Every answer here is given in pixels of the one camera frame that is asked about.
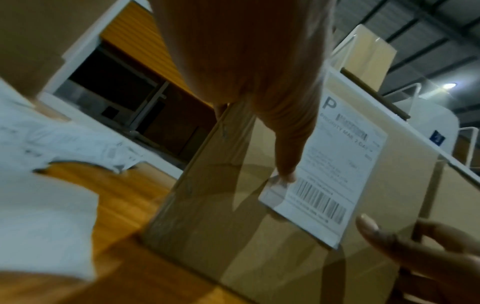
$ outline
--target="barcode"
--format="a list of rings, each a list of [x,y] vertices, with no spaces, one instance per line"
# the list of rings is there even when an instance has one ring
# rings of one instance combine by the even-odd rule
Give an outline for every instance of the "barcode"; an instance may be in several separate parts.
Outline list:
[[[359,127],[357,127],[353,122],[345,118],[342,114],[337,114],[336,120],[340,121],[344,127],[349,129],[355,135],[359,136],[363,140],[367,140],[367,137],[368,137],[367,133],[362,131]]]
[[[344,219],[346,208],[340,206],[330,196],[317,189],[303,178],[295,183],[293,192],[296,196],[321,212],[323,215],[340,225]]]

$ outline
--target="hand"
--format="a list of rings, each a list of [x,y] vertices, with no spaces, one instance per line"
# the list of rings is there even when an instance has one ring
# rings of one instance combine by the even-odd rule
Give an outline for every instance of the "hand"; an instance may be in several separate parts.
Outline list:
[[[480,301],[480,242],[447,225],[419,219],[416,230],[437,241],[445,251],[385,232],[365,214],[356,219],[362,236],[375,249],[414,274],[401,274],[396,289],[437,304]],[[392,298],[389,304],[412,303]]]
[[[295,179],[319,111],[333,0],[150,0],[184,80],[217,117],[248,102],[276,134],[281,178]]]

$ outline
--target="blue label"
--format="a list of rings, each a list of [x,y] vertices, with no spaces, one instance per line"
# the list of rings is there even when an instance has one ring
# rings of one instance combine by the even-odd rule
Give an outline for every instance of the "blue label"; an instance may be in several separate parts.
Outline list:
[[[437,130],[435,130],[433,134],[430,136],[430,140],[433,141],[433,143],[435,143],[437,146],[440,146],[444,142],[445,136],[443,136]]]

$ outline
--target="white frame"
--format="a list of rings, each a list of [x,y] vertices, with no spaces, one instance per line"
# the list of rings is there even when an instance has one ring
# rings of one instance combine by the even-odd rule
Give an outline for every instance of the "white frame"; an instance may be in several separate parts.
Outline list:
[[[132,0],[152,11],[147,0]],[[53,93],[70,77],[70,75],[87,59],[88,56],[100,44],[100,33],[112,22],[112,20],[127,6],[130,0],[117,0],[87,31],[62,55],[65,63],[50,78],[42,91],[37,95],[37,99],[57,112],[72,119],[78,124],[84,125],[90,129],[102,132],[108,132],[112,136],[121,136],[123,140],[137,148],[144,155],[147,163],[167,175],[178,179],[183,173],[182,170],[168,163],[152,151],[136,144],[130,139],[113,131],[109,127],[99,123],[92,117],[86,115],[79,109],[73,107],[62,99],[53,95]]]

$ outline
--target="orange wood panel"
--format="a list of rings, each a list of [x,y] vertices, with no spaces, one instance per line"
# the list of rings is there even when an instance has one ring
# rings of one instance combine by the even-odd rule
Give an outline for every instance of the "orange wood panel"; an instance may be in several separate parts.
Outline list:
[[[130,2],[100,37],[194,96],[173,63],[152,14],[137,3]]]
[[[0,302],[245,304],[245,300],[142,246],[138,231],[153,216],[168,187],[140,170],[114,174],[85,164],[55,164],[46,175],[99,194],[93,229],[95,282],[0,272]]]

